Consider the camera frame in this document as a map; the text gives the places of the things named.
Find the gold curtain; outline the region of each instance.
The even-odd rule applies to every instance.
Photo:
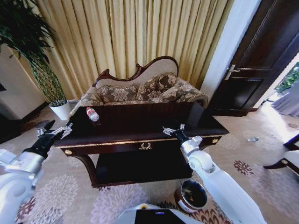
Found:
[[[135,64],[172,56],[200,87],[233,0],[37,0],[56,31],[48,53],[67,98],[80,98],[105,69],[128,78]]]

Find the small bottle on floor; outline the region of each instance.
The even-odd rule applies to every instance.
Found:
[[[259,140],[259,137],[254,137],[254,138],[251,138],[251,139],[247,139],[247,141],[258,141]]]

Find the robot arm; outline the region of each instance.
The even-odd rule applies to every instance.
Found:
[[[8,173],[0,176],[0,223],[13,224],[22,203],[33,196],[36,183],[43,174],[42,162],[54,141],[71,132],[71,124],[57,130],[50,130],[52,121],[38,130],[39,139],[25,149],[21,155],[0,149],[0,166]]]
[[[227,172],[219,169],[208,153],[199,151],[202,138],[196,136],[189,139],[183,129],[183,125],[178,130],[164,128],[164,133],[180,136],[178,140],[190,167],[201,177],[205,188],[225,215],[234,224],[265,224],[258,205],[243,188]]]

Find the dark wooden door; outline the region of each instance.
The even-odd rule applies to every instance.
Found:
[[[262,0],[209,110],[246,115],[298,52],[299,1]]]

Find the door handle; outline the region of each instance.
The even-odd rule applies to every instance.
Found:
[[[232,64],[228,70],[228,74],[225,76],[224,80],[227,81],[230,77],[230,75],[233,73],[233,72],[240,72],[241,70],[234,70],[235,68],[235,64]]]

